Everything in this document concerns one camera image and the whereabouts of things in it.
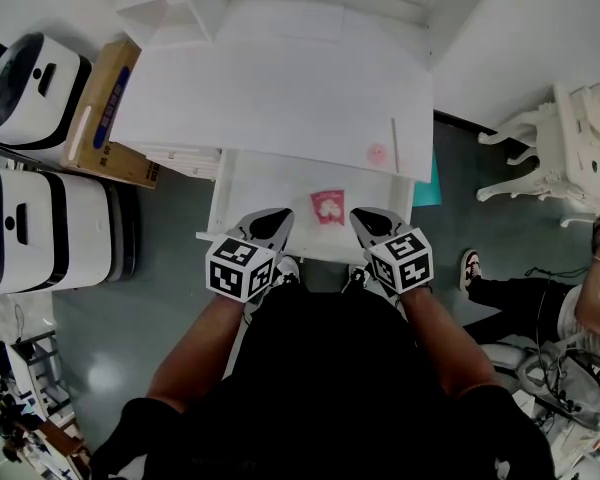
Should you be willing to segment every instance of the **white table leg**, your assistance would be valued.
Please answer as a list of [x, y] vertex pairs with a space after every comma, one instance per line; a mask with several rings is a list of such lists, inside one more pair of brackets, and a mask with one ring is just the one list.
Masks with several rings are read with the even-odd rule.
[[524, 136], [528, 135], [529, 128], [535, 127], [542, 118], [544, 118], [544, 114], [537, 110], [534, 110], [533, 112], [523, 112], [500, 126], [498, 128], [498, 133], [495, 135], [480, 133], [478, 135], [478, 142], [487, 146], [493, 146], [505, 139], [511, 138], [522, 142], [527, 146], [535, 146], [535, 139]]
[[560, 219], [560, 225], [563, 228], [566, 228], [569, 227], [569, 224], [572, 222], [586, 222], [588, 224], [593, 224], [595, 220], [595, 213], [574, 213], [572, 215], [562, 217], [562, 219]]
[[532, 156], [538, 156], [538, 150], [536, 148], [527, 148], [520, 156], [516, 158], [507, 158], [507, 164], [519, 165]]
[[476, 193], [476, 198], [478, 201], [486, 201], [497, 194], [511, 194], [511, 197], [517, 197], [519, 194], [531, 196], [544, 194], [549, 191], [548, 185], [543, 183], [544, 177], [545, 172], [541, 169], [536, 169], [521, 178], [481, 188]]

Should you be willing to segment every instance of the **leg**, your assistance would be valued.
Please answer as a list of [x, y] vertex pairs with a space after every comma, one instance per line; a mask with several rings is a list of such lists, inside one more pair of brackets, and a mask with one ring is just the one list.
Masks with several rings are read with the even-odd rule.
[[513, 329], [515, 329], [514, 316], [504, 311], [464, 326], [464, 330], [478, 345], [500, 341], [514, 334]]
[[520, 165], [527, 158], [531, 158], [532, 156], [538, 156], [538, 150], [536, 148], [527, 148], [524, 151], [524, 153], [522, 153], [519, 157], [517, 157], [517, 158], [508, 158], [507, 159], [507, 164], [508, 165]]
[[[475, 325], [472, 332], [483, 335], [492, 332], [493, 335], [500, 336], [497, 339], [508, 334], [518, 334], [534, 341], [537, 333], [540, 344], [546, 340], [559, 341], [558, 316], [571, 288], [573, 287], [569, 285], [534, 277], [509, 281], [476, 278], [468, 288], [469, 300], [499, 309], [501, 314], [510, 316], [497, 321], [494, 319], [495, 323], [486, 323], [484, 326], [472, 324]], [[503, 335], [506, 325], [510, 325], [509, 332]]]
[[497, 183], [489, 187], [484, 187], [478, 190], [476, 198], [478, 201], [486, 201], [497, 194], [511, 194], [511, 197], [516, 197], [519, 194], [540, 195], [547, 192], [547, 188], [542, 183], [544, 179], [544, 171], [536, 169], [526, 176], [516, 178], [502, 183]]
[[460, 275], [460, 290], [469, 300], [501, 311], [465, 328], [478, 343], [494, 342], [510, 334], [535, 341], [536, 330], [540, 343], [558, 341], [558, 316], [572, 286], [543, 278], [483, 279], [478, 253], [472, 249], [462, 258]]
[[514, 139], [529, 147], [535, 147], [535, 137], [529, 137], [529, 132], [535, 131], [536, 125], [556, 113], [555, 104], [541, 105], [538, 110], [523, 112], [513, 119], [510, 119], [498, 128], [495, 135], [481, 133], [478, 135], [478, 142], [487, 146], [498, 144], [505, 139]]
[[495, 135], [487, 135], [481, 133], [478, 135], [478, 142], [487, 146], [493, 146], [499, 144], [505, 139], [520, 140], [523, 144], [528, 146], [535, 146], [535, 139], [523, 137], [529, 135], [530, 131], [533, 131], [535, 125], [539, 121], [538, 112], [523, 112], [518, 114], [516, 117], [504, 123]]
[[593, 224], [596, 220], [595, 213], [573, 213], [569, 216], [562, 217], [560, 219], [560, 225], [563, 228], [569, 227], [572, 222], [586, 222], [587, 224]]

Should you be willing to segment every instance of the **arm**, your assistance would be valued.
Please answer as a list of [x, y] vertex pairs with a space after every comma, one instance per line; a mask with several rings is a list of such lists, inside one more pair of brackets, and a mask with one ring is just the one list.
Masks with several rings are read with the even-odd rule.
[[458, 398], [478, 386], [499, 385], [495, 370], [482, 348], [426, 288], [400, 296], [418, 344], [431, 358], [440, 386]]
[[244, 303], [216, 295], [162, 362], [147, 397], [179, 412], [222, 380]]
[[580, 325], [600, 335], [600, 245], [596, 248], [587, 277], [582, 283], [575, 316]]

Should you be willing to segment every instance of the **white chair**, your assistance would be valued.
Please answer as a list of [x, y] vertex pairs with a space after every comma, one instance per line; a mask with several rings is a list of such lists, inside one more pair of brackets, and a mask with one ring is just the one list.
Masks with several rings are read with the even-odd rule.
[[566, 227], [573, 221], [592, 222], [600, 213], [600, 84], [572, 95], [556, 85], [554, 94], [556, 103], [514, 117], [495, 135], [478, 136], [486, 145], [517, 140], [527, 150], [507, 163], [517, 165], [536, 156], [539, 166], [521, 178], [481, 188], [476, 197], [479, 201], [497, 194], [569, 198], [584, 205], [587, 213], [565, 217], [561, 225]]

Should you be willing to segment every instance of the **cable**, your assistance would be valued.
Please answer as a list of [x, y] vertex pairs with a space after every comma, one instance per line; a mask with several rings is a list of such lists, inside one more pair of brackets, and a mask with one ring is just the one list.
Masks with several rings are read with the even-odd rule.
[[[527, 270], [524, 274], [525, 277], [529, 277], [534, 272], [539, 272], [547, 276], [547, 284], [545, 286], [544, 292], [542, 293], [542, 298], [540, 299], [540, 306], [538, 307], [538, 314], [536, 316], [536, 350], [538, 353], [538, 362], [540, 363], [540, 367], [542, 368], [542, 374], [544, 377], [544, 383], [554, 398], [567, 412], [571, 413], [574, 409], [574, 404], [571, 400], [566, 400], [565, 393], [558, 390], [560, 380], [564, 379], [566, 376], [566, 372], [562, 372], [561, 362], [564, 361], [566, 356], [560, 355], [553, 363], [547, 367], [544, 363], [544, 359], [542, 358], [542, 351], [540, 349], [540, 314], [542, 313], [542, 306], [544, 304], [545, 296], [547, 295], [547, 290], [549, 289], [549, 283], [551, 283], [551, 279], [553, 277], [560, 277], [563, 279], [575, 279], [576, 277], [581, 276], [585, 272], [589, 270], [589, 267], [581, 267], [576, 270], [570, 270], [566, 272], [550, 272], [548, 270], [544, 270], [538, 267], [533, 267]], [[556, 376], [555, 383], [551, 385], [549, 382], [549, 371], [558, 370], [558, 375]]]
[[553, 412], [551, 413], [552, 418], [551, 418], [551, 426], [549, 427], [549, 429], [544, 433], [545, 437], [549, 435], [549, 432], [551, 432], [551, 429], [553, 428], [554, 423], [556, 422], [556, 413]]

